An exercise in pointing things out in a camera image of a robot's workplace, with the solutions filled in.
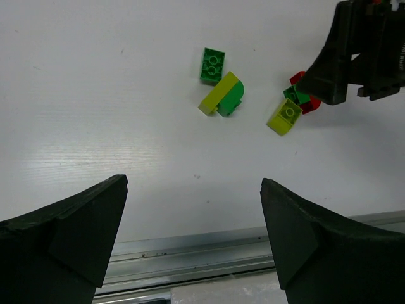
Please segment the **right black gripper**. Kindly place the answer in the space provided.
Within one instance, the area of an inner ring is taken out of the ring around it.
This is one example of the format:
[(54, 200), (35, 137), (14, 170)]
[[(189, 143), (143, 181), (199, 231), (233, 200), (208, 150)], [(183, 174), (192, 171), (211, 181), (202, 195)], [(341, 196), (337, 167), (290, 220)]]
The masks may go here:
[(392, 1), (341, 1), (325, 45), (299, 92), (328, 105), (346, 101), (347, 87), (371, 101), (404, 87), (404, 5)]

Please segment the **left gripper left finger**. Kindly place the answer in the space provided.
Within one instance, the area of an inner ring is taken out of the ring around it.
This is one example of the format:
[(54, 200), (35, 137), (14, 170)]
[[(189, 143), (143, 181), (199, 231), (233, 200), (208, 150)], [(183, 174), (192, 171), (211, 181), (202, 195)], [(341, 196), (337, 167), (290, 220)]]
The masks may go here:
[(91, 303), (122, 219), (128, 179), (1, 222), (1, 303)]

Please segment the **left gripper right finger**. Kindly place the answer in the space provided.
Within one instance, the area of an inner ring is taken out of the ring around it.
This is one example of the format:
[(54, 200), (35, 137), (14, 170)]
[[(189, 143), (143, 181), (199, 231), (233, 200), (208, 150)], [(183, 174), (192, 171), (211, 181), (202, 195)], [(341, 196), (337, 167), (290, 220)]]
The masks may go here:
[(403, 303), (404, 234), (349, 219), (271, 179), (261, 204), (289, 303)]

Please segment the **dark green lego brick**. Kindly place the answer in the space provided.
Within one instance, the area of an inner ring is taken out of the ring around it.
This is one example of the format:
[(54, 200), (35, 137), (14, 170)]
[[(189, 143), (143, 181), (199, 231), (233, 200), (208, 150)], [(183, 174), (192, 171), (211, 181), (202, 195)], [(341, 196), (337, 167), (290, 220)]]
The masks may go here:
[(217, 85), (222, 79), (224, 65), (225, 52), (207, 47), (204, 48), (199, 73), (200, 81), (212, 86)]

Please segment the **small green lego brick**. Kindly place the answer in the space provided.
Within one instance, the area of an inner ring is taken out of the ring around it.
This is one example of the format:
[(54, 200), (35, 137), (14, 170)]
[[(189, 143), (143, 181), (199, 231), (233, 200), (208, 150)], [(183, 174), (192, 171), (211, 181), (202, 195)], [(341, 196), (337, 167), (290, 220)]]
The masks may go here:
[(283, 91), (283, 95), (285, 98), (290, 99), (297, 105), (302, 105), (304, 103), (308, 103), (311, 101), (311, 98), (309, 95), (301, 93), (297, 90), (296, 85), (293, 84), (287, 89)]

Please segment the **yellow-green sloped lego brick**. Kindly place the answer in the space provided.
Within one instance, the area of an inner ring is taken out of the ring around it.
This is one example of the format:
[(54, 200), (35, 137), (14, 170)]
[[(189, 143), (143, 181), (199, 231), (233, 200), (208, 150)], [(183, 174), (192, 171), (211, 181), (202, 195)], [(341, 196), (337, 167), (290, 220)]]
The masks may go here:
[(286, 135), (302, 115), (302, 109), (289, 98), (285, 98), (266, 125), (278, 135)]

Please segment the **red rounded lego brick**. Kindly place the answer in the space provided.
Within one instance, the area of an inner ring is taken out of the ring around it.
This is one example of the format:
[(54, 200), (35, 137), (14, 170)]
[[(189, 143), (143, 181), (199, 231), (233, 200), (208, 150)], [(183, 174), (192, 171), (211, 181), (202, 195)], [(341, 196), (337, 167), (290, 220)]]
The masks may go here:
[(297, 89), (297, 84), (303, 78), (305, 73), (306, 73), (305, 71), (297, 72), (289, 80), (290, 84), (293, 86), (295, 93), (296, 93), (295, 102), (301, 108), (303, 115), (317, 110), (321, 105), (321, 101), (319, 99), (317, 99), (309, 94), (302, 93), (301, 91), (299, 91)]

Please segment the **green rounded lego brick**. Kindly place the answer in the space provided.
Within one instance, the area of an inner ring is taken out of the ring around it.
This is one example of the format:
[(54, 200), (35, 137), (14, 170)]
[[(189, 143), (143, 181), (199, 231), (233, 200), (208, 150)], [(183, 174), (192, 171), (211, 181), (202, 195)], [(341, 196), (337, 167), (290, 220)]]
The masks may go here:
[(241, 104), (244, 93), (244, 85), (241, 81), (238, 81), (219, 102), (217, 112), (222, 117), (229, 117)]

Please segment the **yellow lego brick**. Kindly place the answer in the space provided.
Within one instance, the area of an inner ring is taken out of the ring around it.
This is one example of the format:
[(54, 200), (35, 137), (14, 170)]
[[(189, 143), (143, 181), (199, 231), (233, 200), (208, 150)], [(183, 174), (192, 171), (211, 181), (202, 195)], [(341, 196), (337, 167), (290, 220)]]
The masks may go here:
[(207, 116), (215, 114), (218, 110), (220, 101), (231, 91), (239, 82), (239, 78), (232, 72), (228, 72), (212, 91), (201, 101), (198, 109)]

